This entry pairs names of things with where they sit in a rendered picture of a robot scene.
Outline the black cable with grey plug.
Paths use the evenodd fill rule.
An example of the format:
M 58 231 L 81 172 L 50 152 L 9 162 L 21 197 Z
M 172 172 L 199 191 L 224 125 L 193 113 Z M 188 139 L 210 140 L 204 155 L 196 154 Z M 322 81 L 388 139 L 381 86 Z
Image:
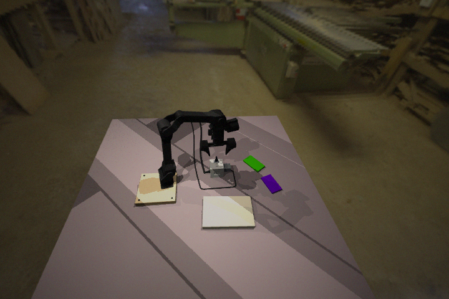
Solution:
M 194 131 L 193 131 L 193 158 L 194 158 L 194 164 L 195 164 L 195 138 L 194 138 Z M 224 172 L 232 171 L 230 163 L 223 164 L 223 166 L 224 166 Z M 233 176 L 234 176 L 234 171 L 232 171 L 232 172 L 233 172 Z M 198 179 L 197 172 L 196 172 L 196 177 Z M 234 182 L 235 182 L 235 186 L 231 186 L 231 187 L 236 187 L 235 177 L 234 177 Z M 200 186 L 199 179 L 198 179 L 198 183 L 199 183 L 199 186 Z M 230 188 L 230 187 L 215 187 L 215 188 L 206 188 L 206 189 L 221 189 L 221 188 Z M 200 189 L 203 189 L 203 188 L 201 188 L 201 186 L 200 186 Z

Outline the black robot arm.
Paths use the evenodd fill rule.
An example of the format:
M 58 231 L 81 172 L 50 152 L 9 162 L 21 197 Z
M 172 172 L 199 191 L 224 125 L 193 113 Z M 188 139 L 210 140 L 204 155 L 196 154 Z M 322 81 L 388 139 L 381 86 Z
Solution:
M 170 122 L 174 121 L 172 124 Z M 163 161 L 158 169 L 161 189 L 173 187 L 173 176 L 176 173 L 174 159 L 171 159 L 171 139 L 173 133 L 184 122 L 210 123 L 208 136 L 221 137 L 224 130 L 229 132 L 239 130 L 238 119 L 227 120 L 221 110 L 210 110 L 208 112 L 187 112 L 178 110 L 157 122 L 160 137 L 162 139 Z

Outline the purple flat rectangular block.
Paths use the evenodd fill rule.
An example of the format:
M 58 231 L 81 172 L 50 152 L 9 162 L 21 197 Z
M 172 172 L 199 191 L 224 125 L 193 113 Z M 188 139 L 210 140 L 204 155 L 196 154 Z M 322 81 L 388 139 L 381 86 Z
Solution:
M 262 177 L 261 179 L 272 194 L 282 190 L 280 185 L 275 181 L 275 179 L 270 174 Z

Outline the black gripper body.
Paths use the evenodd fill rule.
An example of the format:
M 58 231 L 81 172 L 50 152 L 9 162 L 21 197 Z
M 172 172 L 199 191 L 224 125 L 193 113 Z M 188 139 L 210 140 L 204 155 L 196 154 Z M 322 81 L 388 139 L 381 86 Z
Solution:
M 212 143 L 208 143 L 208 140 L 201 140 L 200 141 L 201 151 L 209 150 L 208 147 L 224 146 L 224 145 L 228 145 L 228 147 L 230 147 L 230 148 L 235 148 L 236 147 L 235 139 L 234 138 L 227 138 L 227 141 L 224 141 L 224 135 L 221 136 L 221 137 L 216 137 L 216 136 L 213 135 L 213 142 Z

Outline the white flat rectangular slab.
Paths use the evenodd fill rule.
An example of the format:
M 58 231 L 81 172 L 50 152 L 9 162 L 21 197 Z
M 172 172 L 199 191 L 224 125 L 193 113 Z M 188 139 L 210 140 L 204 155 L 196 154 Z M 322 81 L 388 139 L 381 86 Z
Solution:
M 251 196 L 203 196 L 203 229 L 254 229 Z

